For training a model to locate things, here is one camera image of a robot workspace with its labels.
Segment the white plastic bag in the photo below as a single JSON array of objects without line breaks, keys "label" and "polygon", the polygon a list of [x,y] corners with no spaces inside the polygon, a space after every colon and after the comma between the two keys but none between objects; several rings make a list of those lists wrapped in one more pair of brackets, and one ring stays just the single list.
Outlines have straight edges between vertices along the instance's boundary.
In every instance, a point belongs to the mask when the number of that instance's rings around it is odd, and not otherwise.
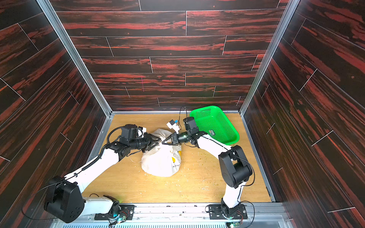
[{"label": "white plastic bag", "polygon": [[159,144],[146,151],[141,159],[143,171],[157,177],[171,177],[181,166],[181,145],[171,146]]}]

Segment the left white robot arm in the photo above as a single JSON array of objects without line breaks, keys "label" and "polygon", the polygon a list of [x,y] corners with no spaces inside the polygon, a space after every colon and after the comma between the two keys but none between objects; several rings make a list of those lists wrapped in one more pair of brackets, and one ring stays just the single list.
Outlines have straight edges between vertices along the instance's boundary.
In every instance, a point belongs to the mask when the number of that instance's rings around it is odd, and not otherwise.
[{"label": "left white robot arm", "polygon": [[161,139],[135,124],[127,124],[120,130],[121,135],[114,141],[108,140],[93,160],[64,177],[56,176],[50,181],[44,203],[46,212],[65,223],[91,214],[101,214],[108,219],[117,219],[123,214],[119,200],[106,195],[84,198],[82,193],[93,180],[132,150],[150,151],[159,145]]}]

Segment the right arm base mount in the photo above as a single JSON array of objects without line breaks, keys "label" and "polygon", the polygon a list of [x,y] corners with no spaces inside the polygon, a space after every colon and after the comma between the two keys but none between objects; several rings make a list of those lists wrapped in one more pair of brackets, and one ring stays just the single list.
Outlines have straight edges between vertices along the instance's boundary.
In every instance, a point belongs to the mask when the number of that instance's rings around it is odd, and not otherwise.
[{"label": "right arm base mount", "polygon": [[239,220],[238,224],[242,224],[248,218],[246,208],[242,203],[229,208],[223,200],[221,200],[220,204],[207,205],[205,212],[208,213],[210,220]]}]

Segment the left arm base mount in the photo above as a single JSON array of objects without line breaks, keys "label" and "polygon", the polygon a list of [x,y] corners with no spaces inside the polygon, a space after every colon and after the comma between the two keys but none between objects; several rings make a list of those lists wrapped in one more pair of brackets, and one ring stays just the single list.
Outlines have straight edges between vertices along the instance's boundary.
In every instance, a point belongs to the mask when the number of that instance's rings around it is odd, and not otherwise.
[{"label": "left arm base mount", "polygon": [[109,228],[114,228],[117,224],[124,223],[127,220],[132,220],[136,205],[120,204],[119,200],[114,197],[103,195],[103,200],[112,202],[106,213],[95,213],[95,221],[107,221]]}]

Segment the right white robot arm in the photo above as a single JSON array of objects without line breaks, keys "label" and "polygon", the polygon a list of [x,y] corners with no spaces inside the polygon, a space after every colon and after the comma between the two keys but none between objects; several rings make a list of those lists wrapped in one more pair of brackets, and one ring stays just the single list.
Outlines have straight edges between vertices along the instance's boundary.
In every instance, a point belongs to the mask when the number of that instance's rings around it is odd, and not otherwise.
[{"label": "right white robot arm", "polygon": [[254,175],[252,165],[240,146],[228,146],[213,139],[208,133],[199,130],[193,117],[187,117],[183,122],[186,131],[171,134],[162,144],[176,146],[189,142],[219,160],[221,174],[226,183],[225,194],[221,199],[221,211],[225,217],[233,217],[239,210],[243,187]]}]

